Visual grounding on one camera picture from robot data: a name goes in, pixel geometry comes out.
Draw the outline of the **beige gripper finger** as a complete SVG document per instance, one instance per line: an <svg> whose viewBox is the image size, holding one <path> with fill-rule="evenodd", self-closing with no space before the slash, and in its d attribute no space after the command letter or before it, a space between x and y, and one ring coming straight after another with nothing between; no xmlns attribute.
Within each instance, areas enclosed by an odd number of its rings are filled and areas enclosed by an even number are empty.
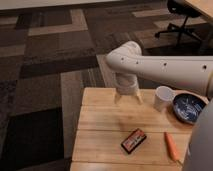
<svg viewBox="0 0 213 171"><path fill-rule="evenodd" d="M136 92L135 97L136 97L136 99L137 99L137 101L138 101L139 104L143 103L140 91Z"/></svg>
<svg viewBox="0 0 213 171"><path fill-rule="evenodd" d="M114 96L114 103L117 104L119 100L121 99L121 97L122 95L116 92Z"/></svg>

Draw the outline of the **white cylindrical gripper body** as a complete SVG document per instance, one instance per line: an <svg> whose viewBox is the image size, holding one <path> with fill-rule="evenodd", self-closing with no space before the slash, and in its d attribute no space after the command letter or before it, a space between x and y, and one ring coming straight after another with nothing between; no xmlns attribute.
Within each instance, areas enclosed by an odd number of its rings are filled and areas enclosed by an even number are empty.
<svg viewBox="0 0 213 171"><path fill-rule="evenodd" d="M139 89L137 76L127 73L116 73L116 91L121 95L133 95Z"/></svg>

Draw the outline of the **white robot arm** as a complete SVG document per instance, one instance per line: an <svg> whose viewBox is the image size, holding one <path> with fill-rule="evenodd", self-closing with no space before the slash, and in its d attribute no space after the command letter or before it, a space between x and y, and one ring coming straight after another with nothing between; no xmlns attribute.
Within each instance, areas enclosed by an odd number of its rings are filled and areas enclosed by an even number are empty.
<svg viewBox="0 0 213 171"><path fill-rule="evenodd" d="M137 77L143 77L209 99L193 127L182 171L213 171L213 56L144 56L135 41L128 41L105 60L121 95L135 95Z"/></svg>

